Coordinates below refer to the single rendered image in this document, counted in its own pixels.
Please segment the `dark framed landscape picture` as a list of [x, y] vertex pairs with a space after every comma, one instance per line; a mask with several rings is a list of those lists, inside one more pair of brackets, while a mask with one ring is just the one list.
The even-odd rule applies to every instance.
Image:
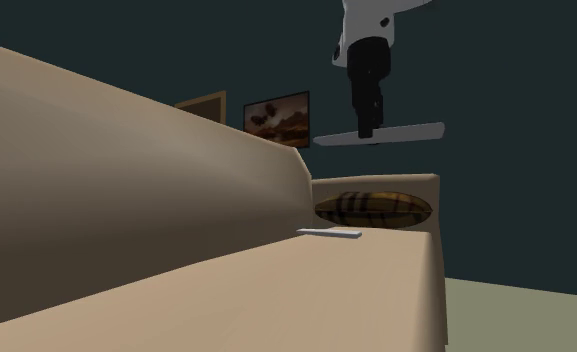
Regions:
[[243, 106], [243, 131], [294, 148], [310, 146], [309, 92]]

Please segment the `brown plaid cushion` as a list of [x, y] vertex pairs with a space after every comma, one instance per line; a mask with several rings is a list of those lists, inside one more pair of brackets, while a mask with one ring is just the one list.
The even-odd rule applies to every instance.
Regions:
[[426, 221], [433, 213], [425, 200], [401, 192], [343, 192], [314, 207], [315, 214], [348, 227], [402, 229]]

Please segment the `grey flat bar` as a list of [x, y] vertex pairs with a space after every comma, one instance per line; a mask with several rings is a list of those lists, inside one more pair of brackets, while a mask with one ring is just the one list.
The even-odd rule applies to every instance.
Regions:
[[350, 238], [350, 239], [357, 239], [362, 236], [361, 231], [336, 230], [336, 229], [301, 228], [297, 230], [297, 233], [300, 235], [316, 235], [316, 236]]

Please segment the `beige sofa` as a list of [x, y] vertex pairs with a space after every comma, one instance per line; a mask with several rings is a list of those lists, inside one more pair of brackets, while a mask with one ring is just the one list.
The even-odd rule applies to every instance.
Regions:
[[437, 205], [439, 182], [313, 179], [294, 148], [0, 47], [0, 352], [446, 352], [438, 218], [314, 212]]

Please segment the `wooden framed wall picture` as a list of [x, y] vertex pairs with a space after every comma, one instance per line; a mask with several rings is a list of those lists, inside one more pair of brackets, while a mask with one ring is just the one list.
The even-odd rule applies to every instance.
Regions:
[[205, 96], [176, 103], [175, 108], [206, 118], [216, 123], [226, 124], [226, 92], [218, 91]]

